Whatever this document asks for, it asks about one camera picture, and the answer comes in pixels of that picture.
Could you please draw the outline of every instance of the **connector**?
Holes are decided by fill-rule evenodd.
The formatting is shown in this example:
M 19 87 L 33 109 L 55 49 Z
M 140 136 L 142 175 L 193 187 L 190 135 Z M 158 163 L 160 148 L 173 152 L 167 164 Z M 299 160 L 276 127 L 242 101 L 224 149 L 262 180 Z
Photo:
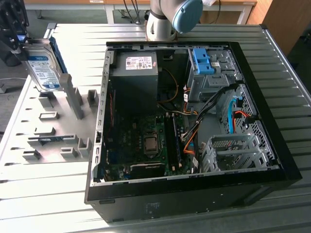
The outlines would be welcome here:
M 253 116 L 248 116 L 245 118 L 245 124 L 249 125 L 249 124 L 254 124 L 256 121 L 256 118 Z
M 242 118 L 242 113 L 235 113 L 235 112 L 233 112 L 232 116 L 233 116 L 234 119 L 239 119 L 239 118 Z
M 243 97 L 238 97 L 237 98 L 236 106 L 237 106 L 237 108 L 242 108 L 243 107 Z

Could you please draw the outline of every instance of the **slotted aluminum table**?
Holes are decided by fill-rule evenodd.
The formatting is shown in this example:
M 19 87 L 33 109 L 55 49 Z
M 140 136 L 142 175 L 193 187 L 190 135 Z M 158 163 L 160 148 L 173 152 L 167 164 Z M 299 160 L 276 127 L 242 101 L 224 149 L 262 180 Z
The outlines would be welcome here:
M 51 34 L 82 95 L 101 83 L 106 41 L 145 40 L 144 27 L 129 24 L 50 25 L 45 36 Z M 107 225 L 84 204 L 86 159 L 65 161 L 57 146 L 37 162 L 21 157 L 34 124 L 82 138 L 92 137 L 95 128 L 94 114 L 76 121 L 62 94 L 56 106 L 60 119 L 38 122 L 44 110 L 28 78 L 0 145 L 1 232 L 311 232 L 311 99 L 269 32 L 260 26 L 199 25 L 179 40 L 240 42 L 303 179 L 245 208 Z

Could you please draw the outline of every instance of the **desk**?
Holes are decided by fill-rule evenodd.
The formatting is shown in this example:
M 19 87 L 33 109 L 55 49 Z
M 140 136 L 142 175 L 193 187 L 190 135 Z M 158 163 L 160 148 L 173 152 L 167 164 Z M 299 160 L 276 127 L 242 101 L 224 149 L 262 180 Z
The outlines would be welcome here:
M 113 24 L 114 10 L 125 10 L 123 0 L 25 0 L 27 10 L 106 10 L 108 24 Z M 140 10 L 150 10 L 150 0 L 138 0 Z M 257 0 L 221 0 L 221 11 L 241 12 L 237 24 L 246 24 L 252 7 Z M 127 8 L 133 10 L 134 7 L 130 0 L 126 0 Z M 219 2 L 212 6 L 204 6 L 204 11 L 218 11 Z
M 132 24 L 58 24 L 50 34 L 83 98 L 88 88 L 100 87 L 107 41 L 145 40 L 144 26 Z M 28 78 L 0 144 L 1 232 L 311 232 L 311 99 L 269 32 L 259 26 L 198 25 L 179 40 L 240 43 L 303 179 L 245 208 L 108 225 L 84 204 L 87 160 L 65 162 L 50 153 L 28 164 L 21 157 L 28 135 L 17 133 L 38 122 L 43 111 Z M 69 106 L 62 107 L 63 133 L 86 137 L 78 131 L 88 125 L 72 120 Z M 72 123 L 61 122 L 66 118 Z M 59 129 L 57 122 L 44 124 Z

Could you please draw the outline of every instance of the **table leg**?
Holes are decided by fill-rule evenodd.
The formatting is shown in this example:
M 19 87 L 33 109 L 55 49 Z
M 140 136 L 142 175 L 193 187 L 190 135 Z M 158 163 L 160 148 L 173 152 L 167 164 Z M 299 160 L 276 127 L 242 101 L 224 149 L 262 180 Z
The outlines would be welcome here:
M 108 24 L 114 24 L 115 18 L 113 15 L 114 6 L 113 5 L 105 5 L 105 10 L 107 14 L 107 23 Z
M 125 15 L 125 10 L 121 10 L 121 18 L 125 18 L 124 15 Z
M 246 24 L 249 14 L 251 13 L 252 7 L 253 7 L 252 5 L 246 5 L 244 7 L 243 11 L 240 14 L 237 24 Z
M 35 15 L 38 19 L 42 19 L 42 10 L 35 10 Z

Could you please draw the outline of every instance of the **hard drive label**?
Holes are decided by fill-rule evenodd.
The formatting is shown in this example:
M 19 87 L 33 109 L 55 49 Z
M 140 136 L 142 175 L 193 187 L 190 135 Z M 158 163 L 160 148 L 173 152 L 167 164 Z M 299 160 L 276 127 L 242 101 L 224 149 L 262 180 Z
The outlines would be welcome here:
M 57 75 L 52 70 L 53 62 L 50 62 L 47 56 L 29 56 L 28 62 L 43 87 L 49 89 L 60 87 Z

